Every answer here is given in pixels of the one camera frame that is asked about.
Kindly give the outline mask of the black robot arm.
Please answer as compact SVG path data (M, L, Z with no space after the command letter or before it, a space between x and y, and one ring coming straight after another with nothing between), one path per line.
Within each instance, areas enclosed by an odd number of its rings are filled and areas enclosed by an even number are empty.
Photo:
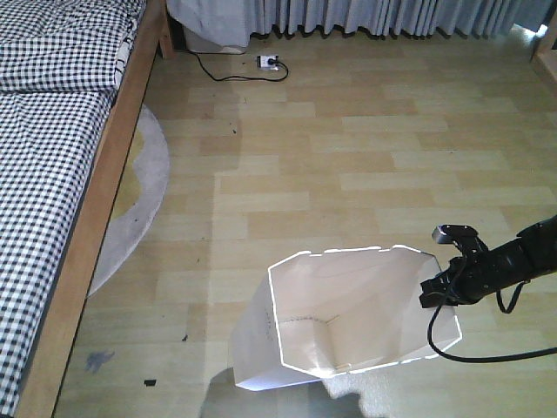
M556 271L556 218L537 222L517 237L493 249L470 226L440 225L432 233L439 244L454 244L461 252L449 267L420 283L424 308L472 305L511 285Z

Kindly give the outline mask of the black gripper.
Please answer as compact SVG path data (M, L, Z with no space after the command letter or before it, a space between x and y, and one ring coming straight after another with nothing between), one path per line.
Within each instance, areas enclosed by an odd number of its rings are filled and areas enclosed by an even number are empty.
M420 283L422 307L472 305L503 287L505 273L491 253L479 254L473 260L464 256L449 261L447 276L439 273ZM446 296L450 283L456 281Z

